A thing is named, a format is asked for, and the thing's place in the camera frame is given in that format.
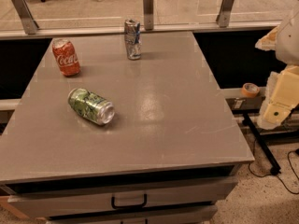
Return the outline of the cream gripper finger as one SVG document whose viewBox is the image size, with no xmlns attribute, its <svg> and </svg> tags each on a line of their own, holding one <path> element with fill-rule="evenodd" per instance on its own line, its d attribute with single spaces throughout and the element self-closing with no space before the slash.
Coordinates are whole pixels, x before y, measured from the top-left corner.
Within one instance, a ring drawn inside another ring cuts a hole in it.
<svg viewBox="0 0 299 224">
<path fill-rule="evenodd" d="M 257 124 L 265 130 L 275 129 L 298 105 L 299 67 L 287 65 L 280 73 L 270 73 Z"/>
<path fill-rule="evenodd" d="M 264 35 L 256 42 L 255 48 L 264 51 L 275 50 L 277 33 L 278 27 L 273 28 L 267 35 Z"/>
</svg>

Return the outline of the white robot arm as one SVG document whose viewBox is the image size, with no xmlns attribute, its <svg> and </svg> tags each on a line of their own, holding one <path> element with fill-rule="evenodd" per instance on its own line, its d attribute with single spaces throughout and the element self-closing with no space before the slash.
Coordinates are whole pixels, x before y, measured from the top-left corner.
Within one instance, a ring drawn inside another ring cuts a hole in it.
<svg viewBox="0 0 299 224">
<path fill-rule="evenodd" d="M 286 64 L 280 73 L 270 73 L 257 119 L 260 128 L 272 130 L 299 105 L 299 5 L 279 26 L 260 38 L 255 47 L 273 50 L 276 58 Z"/>
</svg>

